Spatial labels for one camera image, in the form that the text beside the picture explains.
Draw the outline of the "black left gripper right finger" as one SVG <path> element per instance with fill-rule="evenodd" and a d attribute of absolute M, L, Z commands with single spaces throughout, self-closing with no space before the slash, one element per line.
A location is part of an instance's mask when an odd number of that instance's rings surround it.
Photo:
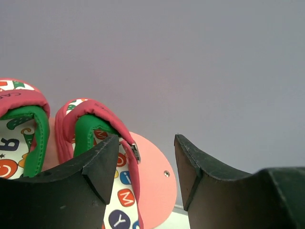
<path fill-rule="evenodd" d="M 305 169 L 264 168 L 250 174 L 174 138 L 183 200 L 193 229 L 302 229 Z"/>

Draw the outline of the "pink patterned sandal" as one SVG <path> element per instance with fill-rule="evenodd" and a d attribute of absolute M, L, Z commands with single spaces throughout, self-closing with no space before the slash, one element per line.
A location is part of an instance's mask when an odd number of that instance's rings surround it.
<path fill-rule="evenodd" d="M 93 99 L 71 100 L 56 113 L 55 139 L 60 163 L 86 152 L 109 135 L 119 137 L 119 153 L 103 227 L 142 229 L 138 169 L 141 157 L 127 127 L 109 108 Z"/>
<path fill-rule="evenodd" d="M 50 106 L 27 82 L 0 80 L 0 177 L 18 179 L 41 172 L 50 135 Z"/>

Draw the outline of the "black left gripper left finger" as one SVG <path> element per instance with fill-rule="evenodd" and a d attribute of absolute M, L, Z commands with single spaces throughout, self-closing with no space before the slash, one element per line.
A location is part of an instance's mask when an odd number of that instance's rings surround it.
<path fill-rule="evenodd" d="M 1 228 L 100 229 L 111 199 L 118 151 L 119 139 L 111 135 L 35 177 L 1 179 Z"/>

